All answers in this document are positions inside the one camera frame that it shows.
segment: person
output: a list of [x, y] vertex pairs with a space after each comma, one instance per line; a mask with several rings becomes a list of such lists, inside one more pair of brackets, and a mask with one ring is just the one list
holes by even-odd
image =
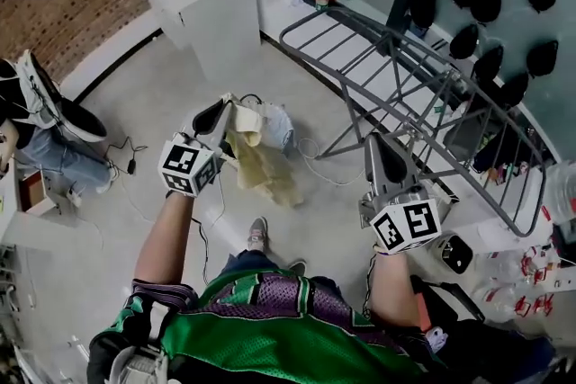
[[82, 203], [85, 188], [105, 193], [118, 177], [113, 165], [96, 160], [80, 152], [53, 129], [41, 129], [25, 121], [30, 116], [20, 88], [19, 77], [13, 66], [0, 59], [0, 171], [5, 174], [8, 162], [16, 150], [26, 161], [45, 171], [55, 171], [72, 182], [68, 199], [77, 207]]
[[336, 283], [283, 270], [267, 256], [267, 223], [251, 226], [199, 297], [182, 284], [194, 199], [170, 192], [136, 263], [132, 294], [90, 343], [88, 384], [430, 382], [446, 369], [419, 330], [404, 254], [376, 255], [371, 318]]

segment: white shoe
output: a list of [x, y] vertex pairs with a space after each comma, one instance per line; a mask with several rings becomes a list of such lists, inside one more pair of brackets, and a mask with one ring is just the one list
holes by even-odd
[[106, 183], [104, 186], [96, 187], [96, 193], [108, 192], [110, 186], [112, 186], [112, 183], [118, 179], [118, 168], [116, 168], [114, 165], [110, 165], [108, 167], [108, 172], [110, 173], [110, 179], [108, 180], [108, 183]]
[[76, 208], [82, 206], [82, 197], [80, 197], [78, 192], [74, 192], [71, 188], [66, 192], [66, 198], [70, 200], [70, 203], [72, 203]]

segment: power adapter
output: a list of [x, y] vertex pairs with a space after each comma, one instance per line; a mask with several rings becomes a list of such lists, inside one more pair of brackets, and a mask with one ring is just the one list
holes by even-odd
[[134, 174], [135, 170], [136, 170], [136, 160], [132, 158], [130, 162], [128, 162], [128, 168], [126, 169], [126, 171], [128, 172], [128, 174]]

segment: electrical cable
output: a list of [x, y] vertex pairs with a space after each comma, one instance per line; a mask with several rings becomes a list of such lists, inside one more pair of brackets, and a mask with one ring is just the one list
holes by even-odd
[[154, 224], [154, 221], [146, 218], [144, 216], [144, 213], [142, 213], [142, 211], [140, 211], [140, 209], [136, 206], [136, 204], [132, 201], [132, 199], [130, 198], [130, 194], [128, 193], [128, 189], [126, 188], [126, 184], [124, 184], [124, 178], [120, 177], [120, 184], [122, 185], [122, 189], [124, 190], [124, 193], [126, 194], [126, 198], [128, 199], [128, 202], [130, 203], [130, 205], [132, 206], [133, 209], [135, 209], [138, 214], [140, 214], [140, 217], [145, 220], [146, 222], [149, 222], [151, 224]]
[[[110, 150], [111, 147], [122, 151], [126, 147], [126, 143], [130, 143], [130, 149], [132, 149], [132, 159], [128, 163], [127, 171], [124, 171], [124, 170], [120, 169], [120, 167], [117, 166], [112, 160], [110, 160], [110, 158], [108, 157], [108, 151]], [[132, 137], [127, 136], [126, 139], [124, 140], [124, 142], [121, 144], [121, 146], [117, 146], [115, 144], [108, 145], [108, 147], [106, 148], [106, 151], [104, 152], [104, 158], [106, 158], [108, 160], [108, 162], [111, 162], [113, 166], [118, 168], [119, 171], [121, 171], [125, 174], [133, 174], [135, 171], [135, 168], [136, 168], [136, 153], [141, 152], [141, 151], [146, 150], [146, 149], [148, 149], [148, 146], [136, 146], [136, 147], [134, 147], [134, 145], [132, 144]]]
[[566, 259], [566, 258], [562, 258], [561, 256], [558, 256], [562, 261], [565, 261], [566, 263], [570, 263], [572, 265], [576, 265], [576, 263], [574, 261], [571, 261], [570, 259]]
[[205, 233], [203, 231], [202, 222], [199, 221], [198, 219], [194, 219], [194, 218], [192, 218], [192, 221], [198, 225], [198, 233], [200, 234], [200, 238], [204, 241], [205, 257], [204, 257], [204, 268], [202, 269], [202, 277], [204, 278], [204, 283], [206, 284], [206, 286], [208, 286], [208, 275], [207, 275], [207, 271], [208, 271], [208, 237], [205, 235]]
[[[304, 154], [301, 150], [301, 146], [300, 144], [303, 141], [309, 141], [310, 143], [312, 143], [315, 147], [316, 147], [316, 155], [314, 156], [308, 156], [306, 154]], [[300, 140], [298, 141], [298, 152], [300, 152], [300, 155], [302, 156], [302, 158], [304, 159], [304, 163], [306, 164], [306, 166], [308, 166], [308, 169], [313, 172], [315, 175], [317, 175], [319, 178], [323, 179], [324, 181], [328, 181], [330, 184], [334, 184], [336, 186], [348, 186], [349, 184], [352, 184], [354, 181], [356, 181], [360, 176], [362, 176], [365, 172], [365, 169], [362, 169], [362, 171], [360, 172], [360, 174], [354, 178], [352, 181], [348, 181], [347, 183], [337, 183], [336, 181], [331, 180], [330, 178], [327, 178], [326, 176], [324, 176], [323, 174], [318, 173], [316, 170], [314, 170], [314, 168], [312, 168], [312, 166], [310, 165], [310, 163], [308, 162], [308, 160], [314, 160], [315, 158], [318, 157], [318, 155], [320, 154], [320, 147], [318, 146], [318, 143], [316, 141], [314, 141], [314, 139], [310, 139], [310, 138], [300, 138]]]
[[102, 230], [98, 227], [98, 225], [95, 222], [92, 221], [87, 221], [85, 219], [80, 218], [77, 213], [75, 211], [73, 211], [74, 216], [76, 219], [78, 219], [79, 221], [85, 222], [86, 224], [92, 224], [96, 230], [98, 231], [98, 236], [100, 237], [100, 251], [104, 250], [104, 233], [102, 232]]
[[370, 277], [372, 277], [372, 270], [374, 269], [374, 264], [376, 262], [376, 253], [370, 258], [368, 263], [369, 269], [366, 274], [366, 297], [364, 298], [364, 304], [362, 305], [362, 315], [370, 320], [370, 309], [368, 308], [368, 301], [370, 301], [370, 295], [372, 293], [372, 286], [370, 285]]
[[[222, 182], [221, 182], [219, 174], [218, 174], [218, 185], [220, 186], [220, 196], [222, 198], [222, 211], [216, 217], [216, 219], [212, 222], [211, 226], [208, 228], [209, 231], [212, 230], [212, 228], [216, 225], [218, 220], [224, 214], [224, 211], [226, 211], [226, 202], [224, 201], [224, 191], [222, 190]], [[204, 267], [202, 269], [202, 277], [204, 279], [204, 283], [206, 284], [206, 286], [208, 286], [208, 255], [209, 255], [208, 237], [206, 235], [206, 232], [204, 230], [204, 226], [203, 226], [202, 222], [199, 221], [198, 219], [195, 219], [195, 218], [192, 218], [192, 221], [198, 225], [198, 233], [200, 234], [200, 238], [204, 241], [205, 258], [204, 258]]]

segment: seated person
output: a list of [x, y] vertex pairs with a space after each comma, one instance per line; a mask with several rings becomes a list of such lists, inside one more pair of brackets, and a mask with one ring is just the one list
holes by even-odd
[[105, 160], [95, 160], [80, 152], [65, 140], [56, 127], [41, 129], [33, 124], [33, 117], [26, 109], [19, 77], [13, 66], [0, 59], [0, 170], [5, 173], [15, 149], [19, 149], [38, 169], [55, 171], [72, 182], [68, 199], [77, 207], [85, 188], [98, 193], [110, 189], [118, 171]]

